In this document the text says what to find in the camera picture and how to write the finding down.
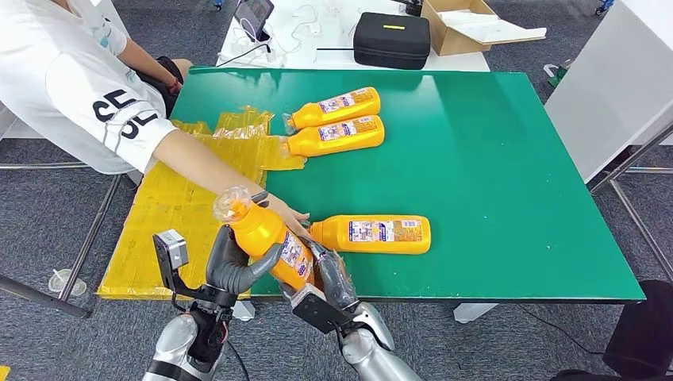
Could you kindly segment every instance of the black case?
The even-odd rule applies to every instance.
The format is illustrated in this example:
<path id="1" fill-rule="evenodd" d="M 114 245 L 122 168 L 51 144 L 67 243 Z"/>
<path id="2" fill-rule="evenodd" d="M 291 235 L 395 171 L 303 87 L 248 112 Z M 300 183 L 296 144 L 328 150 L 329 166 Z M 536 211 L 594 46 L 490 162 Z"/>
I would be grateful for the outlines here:
<path id="1" fill-rule="evenodd" d="M 365 12 L 356 26 L 353 52 L 358 64 L 422 69 L 430 54 L 430 26 L 420 17 Z"/>

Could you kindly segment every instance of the black lettering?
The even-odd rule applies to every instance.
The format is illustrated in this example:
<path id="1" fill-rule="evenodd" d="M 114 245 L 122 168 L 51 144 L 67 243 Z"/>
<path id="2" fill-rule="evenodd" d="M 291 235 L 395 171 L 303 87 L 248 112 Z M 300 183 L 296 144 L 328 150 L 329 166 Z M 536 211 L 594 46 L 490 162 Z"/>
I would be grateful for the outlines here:
<path id="1" fill-rule="evenodd" d="M 104 101 L 96 101 L 92 105 L 94 107 L 94 114 L 96 114 L 96 119 L 105 123 L 106 121 L 112 119 L 114 114 L 101 114 L 101 110 L 107 109 L 108 104 Z"/>
<path id="2" fill-rule="evenodd" d="M 153 120 L 157 119 L 158 117 L 159 117 L 159 115 L 157 115 L 157 114 L 152 114 L 147 119 L 143 119 L 143 118 L 138 116 L 138 117 L 135 117 L 133 119 L 133 121 L 135 121 L 139 125 L 147 125 L 150 121 L 153 121 Z"/>
<path id="3" fill-rule="evenodd" d="M 120 103 L 117 101 L 117 98 L 121 97 L 122 95 L 126 94 L 126 91 L 123 91 L 122 89 L 115 90 L 112 92 L 109 92 L 108 94 L 105 94 L 103 98 L 107 99 L 108 102 L 110 102 L 110 105 L 117 107 L 119 110 L 123 109 L 124 107 L 130 105 L 133 102 L 137 102 L 136 99 L 129 98 L 128 100 Z"/>
<path id="4" fill-rule="evenodd" d="M 138 129 L 138 126 L 135 123 L 133 123 L 132 121 L 127 121 L 126 125 L 131 126 L 131 132 L 125 133 L 125 132 L 122 131 L 121 135 L 123 137 L 127 138 L 127 139 L 135 139 L 138 136 L 138 133 L 140 132 L 140 130 Z"/>

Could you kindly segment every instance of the cardboard box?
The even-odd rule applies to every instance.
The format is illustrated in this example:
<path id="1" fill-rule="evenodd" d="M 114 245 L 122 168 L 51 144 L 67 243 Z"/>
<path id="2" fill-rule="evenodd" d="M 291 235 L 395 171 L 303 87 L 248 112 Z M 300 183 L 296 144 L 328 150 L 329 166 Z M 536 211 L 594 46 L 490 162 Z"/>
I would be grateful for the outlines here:
<path id="1" fill-rule="evenodd" d="M 430 23 L 430 40 L 438 56 L 462 54 L 472 52 L 485 52 L 490 50 L 493 44 L 505 44 L 510 42 L 540 40 L 542 37 L 513 38 L 483 43 L 474 40 L 454 28 L 446 26 L 439 12 L 449 10 L 470 10 L 473 13 L 497 14 L 483 0 L 425 0 L 421 11 L 421 17 L 427 18 Z"/>

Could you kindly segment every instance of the metal table leg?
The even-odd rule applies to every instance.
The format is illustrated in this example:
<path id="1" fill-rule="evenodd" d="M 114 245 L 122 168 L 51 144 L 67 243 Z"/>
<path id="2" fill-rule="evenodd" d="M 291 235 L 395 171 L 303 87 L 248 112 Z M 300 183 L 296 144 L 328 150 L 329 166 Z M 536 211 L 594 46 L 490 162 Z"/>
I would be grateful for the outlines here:
<path id="1" fill-rule="evenodd" d="M 612 172 L 610 172 L 603 180 L 601 180 L 598 184 L 596 184 L 595 187 L 591 188 L 591 194 L 596 194 L 601 188 L 603 188 L 610 180 L 616 179 L 617 176 L 621 175 L 625 171 L 627 171 L 629 168 L 631 168 L 632 165 L 634 165 L 638 159 L 640 159 L 647 151 L 649 151 L 650 148 L 655 147 L 659 145 L 662 141 L 666 140 L 667 137 L 669 137 L 673 133 L 673 122 L 668 125 L 668 127 L 659 133 L 659 135 L 655 135 L 652 137 L 652 139 L 648 140 L 647 143 L 643 144 L 638 148 L 637 151 L 633 153 L 633 155 L 629 156 L 628 159 L 624 160 L 623 163 L 617 165 L 616 168 L 613 169 Z"/>
<path id="2" fill-rule="evenodd" d="M 89 166 L 81 161 L 69 163 L 46 163 L 46 164 L 0 164 L 0 170 L 18 170 L 18 169 L 70 169 L 70 168 L 88 168 Z"/>
<path id="3" fill-rule="evenodd" d="M 631 219 L 633 219 L 633 222 L 636 223 L 636 226 L 638 226 L 640 233 L 648 242 L 648 245 L 652 249 L 655 258 L 659 261 L 661 268 L 666 273 L 666 276 L 673 282 L 673 267 L 671 266 L 671 263 L 663 254 L 661 248 L 656 243 L 654 237 L 650 234 L 647 226 L 645 226 L 645 223 L 636 212 L 636 209 L 633 207 L 633 204 L 629 201 L 629 199 L 626 197 L 626 194 L 617 183 L 617 177 L 625 172 L 643 173 L 643 174 L 654 173 L 661 175 L 673 174 L 673 168 L 632 167 L 645 153 L 647 153 L 647 151 L 650 150 L 650 148 L 659 145 L 659 143 L 664 141 L 671 134 L 673 134 L 673 121 L 668 125 L 668 127 L 666 127 L 666 129 L 656 134 L 654 137 L 648 140 L 647 143 L 640 146 L 640 148 L 638 148 L 636 152 L 634 152 L 631 156 L 629 156 L 628 159 L 626 159 L 623 163 L 619 164 L 616 168 L 614 168 L 614 170 L 612 170 L 603 180 L 598 182 L 598 184 L 596 184 L 595 187 L 591 188 L 590 192 L 591 195 L 595 195 L 596 192 L 599 191 L 601 188 L 603 188 L 606 184 L 610 184 L 612 186 L 614 191 L 617 192 L 619 200 L 621 201 L 622 204 L 624 204 L 624 207 L 628 210 Z"/>
<path id="4" fill-rule="evenodd" d="M 671 266 L 671 262 L 668 261 L 666 256 L 663 254 L 661 251 L 661 248 L 659 245 L 656 243 L 654 237 L 650 234 L 648 227 L 645 226 L 645 223 L 643 222 L 642 219 L 640 219 L 640 216 L 636 212 L 636 209 L 633 207 L 633 204 L 629 201 L 629 199 L 626 197 L 626 194 L 624 191 L 621 189 L 617 181 L 615 180 L 610 180 L 610 185 L 614 189 L 615 192 L 617 192 L 617 196 L 619 197 L 619 201 L 621 201 L 622 204 L 624 204 L 624 207 L 629 211 L 629 214 L 631 215 L 631 219 L 633 219 L 633 222 L 636 223 L 636 226 L 638 226 L 638 229 L 640 230 L 640 233 L 643 235 L 645 240 L 648 242 L 648 245 L 654 252 L 654 256 L 656 259 L 659 261 L 659 264 L 663 268 L 663 271 L 666 273 L 666 276 L 668 279 L 673 282 L 673 267 Z"/>
<path id="5" fill-rule="evenodd" d="M 653 173 L 656 175 L 673 175 L 673 168 L 631 167 L 625 173 Z"/>
<path id="6" fill-rule="evenodd" d="M 28 299 L 31 302 L 35 302 L 45 307 L 61 310 L 64 313 L 72 315 L 76 318 L 88 318 L 91 315 L 90 311 L 73 306 L 68 302 L 54 298 L 53 296 L 45 294 L 44 292 L 39 292 L 32 287 L 28 287 L 25 284 L 7 278 L 4 275 L 0 275 L 0 290 L 15 294 L 16 296 Z"/>
<path id="7" fill-rule="evenodd" d="M 87 238 L 84 239 L 84 244 L 82 244 L 81 249 L 79 250 L 79 254 L 77 255 L 77 259 L 75 259 L 75 264 L 72 265 L 72 273 L 70 274 L 70 277 L 67 279 L 67 282 L 65 283 L 65 286 L 63 287 L 63 290 L 61 290 L 59 294 L 59 299 L 66 302 L 68 298 L 70 298 L 70 293 L 72 292 L 72 287 L 75 286 L 75 281 L 77 280 L 77 277 L 79 276 L 79 272 L 82 270 L 82 265 L 84 264 L 84 260 L 87 258 L 89 255 L 89 251 L 91 250 L 91 245 L 94 243 L 94 240 L 96 239 L 96 236 L 98 235 L 98 231 L 101 229 L 101 224 L 103 222 L 103 218 L 105 218 L 105 215 L 107 214 L 107 210 L 110 208 L 110 203 L 112 203 L 112 199 L 114 198 L 114 194 L 117 192 L 117 188 L 119 187 L 119 182 L 121 181 L 121 177 L 123 175 L 115 175 L 112 179 L 112 183 L 110 184 L 110 187 L 107 190 L 107 193 L 101 203 L 100 208 L 98 208 L 98 212 L 96 213 L 96 218 L 94 218 L 94 222 L 91 223 L 91 227 L 89 228 L 89 233 L 87 234 Z"/>
<path id="8" fill-rule="evenodd" d="M 88 167 L 87 165 L 82 163 L 26 164 L 28 167 L 26 167 L 23 164 L 10 164 L 10 165 L 16 167 L 7 168 L 1 166 L 0 169 L 57 169 L 57 168 L 63 169 L 74 167 Z M 42 306 L 61 310 L 66 314 L 70 314 L 77 318 L 88 318 L 91 315 L 90 311 L 87 311 L 77 306 L 73 306 L 72 304 L 67 302 L 67 299 L 70 297 L 70 293 L 72 292 L 72 288 L 75 286 L 75 282 L 77 281 L 79 272 L 82 270 L 84 261 L 87 259 L 87 256 L 89 255 L 91 245 L 94 243 L 96 236 L 98 235 L 98 231 L 100 230 L 103 219 L 105 218 L 105 215 L 107 214 L 107 211 L 110 208 L 110 204 L 112 203 L 114 194 L 117 192 L 117 188 L 119 187 L 119 183 L 121 182 L 122 176 L 124 175 L 115 175 L 113 177 L 112 182 L 108 187 L 107 193 L 103 198 L 101 206 L 98 208 L 96 217 L 94 218 L 94 221 L 91 223 L 89 233 L 87 234 L 87 237 L 84 239 L 84 243 L 81 249 L 79 250 L 77 258 L 75 259 L 75 263 L 72 266 L 71 275 L 67 279 L 65 285 L 63 286 L 63 290 L 60 292 L 58 298 L 54 298 L 49 294 L 45 294 L 43 292 L 35 290 L 34 288 L 26 286 L 23 283 L 7 278 L 4 275 L 0 275 L 0 289 L 10 292 L 11 294 L 15 294 L 16 296 L 26 298 L 30 301 L 41 304 Z"/>

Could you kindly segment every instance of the black cable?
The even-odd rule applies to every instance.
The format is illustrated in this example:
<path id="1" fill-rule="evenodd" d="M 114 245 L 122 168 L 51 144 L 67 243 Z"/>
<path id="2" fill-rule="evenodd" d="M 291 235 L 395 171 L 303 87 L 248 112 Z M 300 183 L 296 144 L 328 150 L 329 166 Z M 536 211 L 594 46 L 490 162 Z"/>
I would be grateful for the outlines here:
<path id="1" fill-rule="evenodd" d="M 254 48 L 248 50 L 247 52 L 245 52 L 245 53 L 243 53 L 243 54 L 241 54 L 241 55 L 239 55 L 239 56 L 235 56 L 235 57 L 233 57 L 232 59 L 229 59 L 229 60 L 226 60 L 226 61 L 223 62 L 223 63 L 220 63 L 219 65 L 215 65 L 215 67 L 220 67 L 220 66 L 222 66 L 222 65 L 226 65 L 226 64 L 230 63 L 230 62 L 233 61 L 233 60 L 238 60 L 238 59 L 241 58 L 242 56 L 245 56 L 246 54 L 252 52 L 253 50 L 255 50 L 255 49 L 257 49 L 257 48 L 259 48 L 260 46 L 266 46 L 266 47 L 267 47 L 267 52 L 271 53 L 271 48 L 269 48 L 269 44 L 267 44 L 267 43 L 259 44 L 259 45 L 255 46 Z"/>
<path id="2" fill-rule="evenodd" d="M 551 322 L 549 322 L 549 321 L 544 320 L 542 317 L 538 317 L 537 315 L 535 315 L 534 313 L 530 312 L 530 311 L 527 310 L 525 307 L 523 307 L 521 304 L 517 304 L 517 306 L 519 306 L 519 308 L 521 308 L 522 310 L 524 310 L 524 312 L 526 312 L 528 315 L 534 317 L 534 318 L 535 318 L 536 320 L 538 320 L 539 322 L 544 323 L 544 324 L 546 324 L 546 325 L 549 325 L 550 327 L 553 327 L 553 328 L 556 328 L 557 330 L 559 330 L 559 332 L 561 332 L 565 337 L 567 337 L 568 339 L 570 339 L 573 343 L 575 343 L 575 345 L 577 345 L 578 347 L 580 347 L 584 352 L 586 352 L 586 353 L 588 353 L 588 354 L 590 354 L 590 355 L 601 355 L 601 356 L 603 356 L 603 355 L 606 354 L 605 352 L 590 351 L 589 349 L 586 349 L 586 347 L 584 347 L 584 345 L 580 344 L 579 341 L 575 340 L 574 337 L 570 336 L 570 333 L 566 332 L 565 329 L 559 327 L 558 325 L 556 325 L 556 324 L 554 324 L 554 323 L 551 323 Z M 624 360 L 633 361 L 633 362 L 636 362 L 636 363 L 639 363 L 639 364 L 643 364 L 643 365 L 645 365 L 645 366 L 648 366 L 648 367 L 650 367 L 650 368 L 659 369 L 659 367 L 657 367 L 656 365 L 654 365 L 654 364 L 652 364 L 652 363 L 649 363 L 649 362 L 647 362 L 647 361 L 643 361 L 643 360 L 641 360 L 641 359 L 637 359 L 637 358 L 634 358 L 634 357 L 630 357 L 630 356 L 622 356 L 622 355 L 615 355 L 615 354 L 612 354 L 612 353 L 610 353 L 610 356 L 612 356 L 612 357 L 618 357 L 618 358 L 621 358 L 621 359 L 624 359 Z M 673 372 L 673 368 L 669 368 L 669 369 L 667 369 L 666 372 Z"/>
<path id="3" fill-rule="evenodd" d="M 180 305 L 178 304 L 177 299 L 175 299 L 177 296 L 178 296 L 178 294 L 176 294 L 176 293 L 174 292 L 174 293 L 173 293 L 173 296 L 171 296 L 171 304 L 173 305 L 173 307 L 177 308 L 178 311 L 180 311 L 180 312 L 187 312 L 187 310 L 186 310 L 184 307 L 182 307 L 182 306 L 180 306 Z"/>
<path id="4" fill-rule="evenodd" d="M 243 359 L 240 358 L 240 355 L 236 351 L 236 349 L 233 347 L 233 344 L 231 344 L 231 341 L 227 341 L 227 344 L 233 351 L 233 355 L 236 357 L 236 360 L 238 360 L 238 364 L 240 365 L 240 369 L 243 371 L 243 375 L 245 376 L 245 381 L 250 381 L 250 375 L 248 374 L 248 369 L 245 368 L 245 364 L 243 364 Z"/>

